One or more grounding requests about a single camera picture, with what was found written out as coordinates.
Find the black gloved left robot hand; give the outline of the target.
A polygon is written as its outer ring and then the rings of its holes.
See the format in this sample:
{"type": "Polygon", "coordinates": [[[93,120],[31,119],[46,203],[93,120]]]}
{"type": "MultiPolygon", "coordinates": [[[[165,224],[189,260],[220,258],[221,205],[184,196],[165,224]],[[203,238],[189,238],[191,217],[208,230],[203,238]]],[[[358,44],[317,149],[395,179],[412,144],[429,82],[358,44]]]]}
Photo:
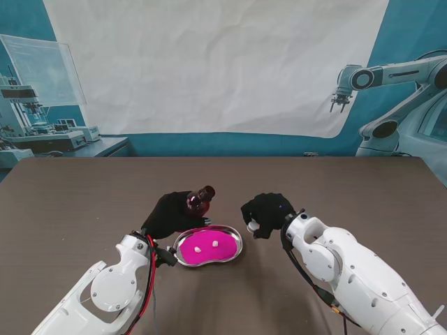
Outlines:
{"type": "Polygon", "coordinates": [[[175,232],[205,227],[208,218],[193,217],[186,212],[186,199],[190,192],[178,191],[163,195],[142,224],[144,235],[152,239],[165,239],[175,232]]]}

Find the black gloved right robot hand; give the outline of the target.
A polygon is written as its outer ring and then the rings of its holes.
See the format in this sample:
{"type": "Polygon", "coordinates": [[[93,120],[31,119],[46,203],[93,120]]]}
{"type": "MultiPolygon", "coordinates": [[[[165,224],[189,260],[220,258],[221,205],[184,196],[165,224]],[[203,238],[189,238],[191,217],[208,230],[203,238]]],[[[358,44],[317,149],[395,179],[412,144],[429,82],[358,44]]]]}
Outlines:
{"type": "Polygon", "coordinates": [[[261,193],[242,205],[242,217],[246,225],[256,222],[256,239],[269,239],[273,230],[280,230],[286,217],[295,215],[292,204],[281,193],[261,193]]]}

